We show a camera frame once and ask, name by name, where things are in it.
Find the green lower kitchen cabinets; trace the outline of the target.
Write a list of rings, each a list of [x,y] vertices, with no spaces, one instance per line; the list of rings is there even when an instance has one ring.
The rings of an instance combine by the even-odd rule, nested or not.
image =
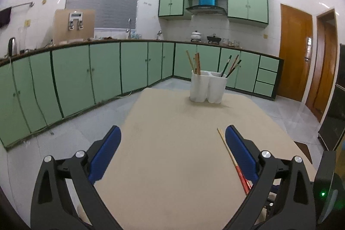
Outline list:
[[[283,59],[256,51],[218,45],[119,41],[73,43],[34,50],[1,61],[1,143],[22,140],[97,105],[150,87],[168,78],[189,80],[190,57],[200,55],[201,69],[228,75],[235,57],[242,60],[227,78],[232,91],[273,100]]]

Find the beige table cloth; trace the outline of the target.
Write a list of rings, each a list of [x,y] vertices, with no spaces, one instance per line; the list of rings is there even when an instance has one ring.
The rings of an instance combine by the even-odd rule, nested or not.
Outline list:
[[[243,95],[196,103],[187,90],[146,88],[94,109],[79,129],[89,140],[111,126],[121,144],[95,188],[124,229],[222,229],[245,198],[220,139],[234,125],[260,150],[292,159],[301,150],[275,120]]]

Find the black wok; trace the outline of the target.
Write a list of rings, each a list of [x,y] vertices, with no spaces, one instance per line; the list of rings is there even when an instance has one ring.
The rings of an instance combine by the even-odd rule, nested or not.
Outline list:
[[[215,34],[213,34],[212,36],[207,36],[207,40],[208,40],[209,44],[218,45],[220,43],[220,41],[222,40],[222,38],[217,37]]]

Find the brown cardboard box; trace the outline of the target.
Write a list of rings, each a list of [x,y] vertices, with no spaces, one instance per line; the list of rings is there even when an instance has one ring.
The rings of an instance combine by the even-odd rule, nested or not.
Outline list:
[[[53,20],[53,43],[70,43],[94,37],[94,9],[57,9]]]

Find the orange wooden door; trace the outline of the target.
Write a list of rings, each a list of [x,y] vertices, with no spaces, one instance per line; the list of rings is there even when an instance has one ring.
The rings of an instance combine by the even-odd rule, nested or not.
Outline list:
[[[309,75],[312,54],[312,16],[281,4],[279,58],[284,60],[277,90],[279,96],[300,102]]]
[[[336,11],[330,9],[316,17],[317,46],[315,66],[306,105],[318,121],[326,112],[337,60]]]

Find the white cooking pot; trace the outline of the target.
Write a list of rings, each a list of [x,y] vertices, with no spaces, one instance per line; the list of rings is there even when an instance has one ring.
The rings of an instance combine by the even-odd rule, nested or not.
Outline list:
[[[198,31],[193,31],[191,33],[191,41],[192,42],[201,42],[202,40],[202,34]]]

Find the wooden chopstick in holder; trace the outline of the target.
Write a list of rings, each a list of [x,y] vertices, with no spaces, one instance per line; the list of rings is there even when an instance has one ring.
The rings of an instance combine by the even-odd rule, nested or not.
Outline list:
[[[191,57],[190,57],[190,53],[189,53],[189,51],[188,51],[188,50],[186,50],[185,52],[186,52],[186,54],[187,54],[188,61],[189,61],[190,66],[191,66],[192,73],[194,74],[194,73],[195,73],[195,69],[194,69],[194,64],[193,64],[193,62],[192,62],[192,59],[191,59]]]
[[[195,73],[197,75],[201,75],[201,65],[200,65],[199,53],[195,53]]]

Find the chrome sink faucet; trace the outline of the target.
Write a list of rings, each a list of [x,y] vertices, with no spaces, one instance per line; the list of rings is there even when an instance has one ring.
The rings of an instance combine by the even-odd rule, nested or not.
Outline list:
[[[126,29],[126,38],[127,39],[131,39],[132,38],[132,29],[134,27],[135,27],[135,25],[133,25],[132,19],[129,18],[128,19],[128,23],[127,23],[127,29]]]

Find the black red chopstick in holder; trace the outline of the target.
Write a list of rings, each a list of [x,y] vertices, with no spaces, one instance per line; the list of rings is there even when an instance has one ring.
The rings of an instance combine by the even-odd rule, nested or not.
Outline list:
[[[228,67],[228,65],[229,65],[229,63],[230,63],[231,58],[232,58],[232,55],[230,55],[229,58],[227,59],[227,62],[226,62],[226,64],[224,65],[224,68],[223,68],[223,70],[222,70],[222,72],[221,72],[220,77],[223,77],[223,76],[224,76],[224,73],[225,73],[225,71],[226,71],[226,69],[227,69],[227,67]]]

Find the brown wooden stool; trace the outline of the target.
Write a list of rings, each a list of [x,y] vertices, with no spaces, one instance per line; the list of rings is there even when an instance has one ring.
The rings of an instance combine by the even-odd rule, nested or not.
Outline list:
[[[298,141],[294,141],[294,143],[298,146],[298,148],[303,152],[303,154],[307,157],[307,159],[310,161],[310,163],[312,162],[312,157],[309,151],[309,148],[306,144],[304,143],[300,143]]]

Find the white utensil holder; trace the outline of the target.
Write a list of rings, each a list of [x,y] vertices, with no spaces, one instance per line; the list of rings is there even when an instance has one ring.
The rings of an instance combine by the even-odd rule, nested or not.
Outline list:
[[[220,104],[226,88],[227,78],[221,73],[211,71],[192,72],[190,100],[192,102],[205,102]]]

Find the range hood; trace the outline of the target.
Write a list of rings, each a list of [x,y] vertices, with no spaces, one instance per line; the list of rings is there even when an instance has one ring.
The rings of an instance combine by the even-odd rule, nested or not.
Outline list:
[[[216,5],[194,5],[186,9],[193,15],[225,15],[227,12],[224,8]]]

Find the dark hanging towel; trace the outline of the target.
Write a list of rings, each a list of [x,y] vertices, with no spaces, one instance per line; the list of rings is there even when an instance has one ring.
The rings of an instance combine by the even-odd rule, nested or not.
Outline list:
[[[0,28],[8,25],[11,21],[12,7],[7,7],[0,11]]]

